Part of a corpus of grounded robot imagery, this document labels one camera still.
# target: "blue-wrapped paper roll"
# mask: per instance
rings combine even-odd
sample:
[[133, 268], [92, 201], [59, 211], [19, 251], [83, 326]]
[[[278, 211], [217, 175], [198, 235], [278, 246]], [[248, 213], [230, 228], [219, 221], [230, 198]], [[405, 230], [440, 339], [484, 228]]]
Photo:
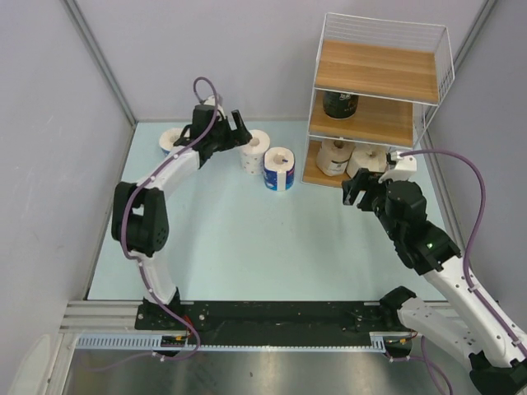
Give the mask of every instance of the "blue-wrapped paper roll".
[[275, 146], [263, 156], [263, 177], [267, 188], [286, 191], [295, 180], [295, 156], [287, 148]]

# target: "wooden shelf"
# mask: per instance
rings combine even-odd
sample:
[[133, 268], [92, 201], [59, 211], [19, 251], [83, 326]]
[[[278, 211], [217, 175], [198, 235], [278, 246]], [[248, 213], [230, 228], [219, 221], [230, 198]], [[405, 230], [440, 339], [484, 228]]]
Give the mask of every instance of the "wooden shelf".
[[412, 103], [361, 96], [351, 118], [333, 119], [324, 112], [323, 98], [324, 92], [317, 91], [310, 133], [393, 146], [413, 145]]
[[315, 87], [439, 104], [433, 52], [325, 39]]
[[341, 182], [350, 179], [344, 173], [329, 177], [322, 173], [322, 170], [316, 165], [316, 156], [319, 153], [321, 142], [310, 140], [310, 146], [307, 150], [307, 157], [305, 158], [304, 175], [302, 181], [308, 184], [324, 185], [326, 187], [341, 188]]

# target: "metal floor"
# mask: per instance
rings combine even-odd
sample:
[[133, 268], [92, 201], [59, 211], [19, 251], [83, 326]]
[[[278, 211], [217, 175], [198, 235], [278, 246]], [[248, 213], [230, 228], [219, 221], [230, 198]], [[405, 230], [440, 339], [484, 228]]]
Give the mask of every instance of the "metal floor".
[[[463, 368], [429, 346], [455, 393], [477, 395]], [[149, 357], [104, 373], [130, 351], [76, 351], [64, 395], [437, 395], [419, 362], [390, 364], [381, 354], [329, 352], [200, 352], [181, 362]]]

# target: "white paper roll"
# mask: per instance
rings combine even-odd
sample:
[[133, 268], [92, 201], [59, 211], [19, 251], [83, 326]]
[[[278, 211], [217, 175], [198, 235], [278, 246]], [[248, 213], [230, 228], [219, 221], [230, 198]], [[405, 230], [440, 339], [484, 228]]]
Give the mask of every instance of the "white paper roll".
[[252, 175], [264, 173], [264, 154], [271, 145], [271, 139], [264, 131], [250, 130], [253, 138], [249, 144], [240, 147], [241, 167]]
[[353, 178], [360, 168], [384, 172], [386, 169], [386, 149], [382, 146], [357, 144], [347, 164], [346, 173]]
[[329, 176], [344, 174], [355, 145], [352, 142], [324, 139], [316, 156], [316, 165]]
[[295, 180], [295, 155], [281, 146], [270, 148], [263, 156], [263, 171], [267, 188], [285, 191]]
[[181, 132], [183, 132], [182, 128], [172, 128], [165, 130], [163, 134], [161, 134], [161, 137], [159, 137], [159, 146], [165, 155], [168, 155], [169, 152], [172, 151], [175, 141], [181, 136]]

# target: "light blue table surface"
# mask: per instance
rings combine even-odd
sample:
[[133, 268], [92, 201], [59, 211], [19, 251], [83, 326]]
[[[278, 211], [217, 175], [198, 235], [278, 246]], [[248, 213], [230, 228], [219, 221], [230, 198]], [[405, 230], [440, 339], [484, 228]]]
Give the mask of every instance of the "light blue table surface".
[[[183, 123], [140, 123], [123, 180], [134, 182], [164, 158], [159, 136]], [[267, 189], [246, 174], [236, 151], [214, 156], [187, 178], [167, 202], [170, 272], [184, 300], [378, 300], [406, 286], [424, 300], [445, 298], [398, 259], [372, 213], [342, 204], [340, 188], [301, 182], [304, 121], [247, 122], [271, 146], [291, 149], [295, 183]], [[413, 178], [428, 201], [429, 219], [443, 220], [425, 160]], [[140, 300], [143, 284], [108, 228], [90, 300]]]

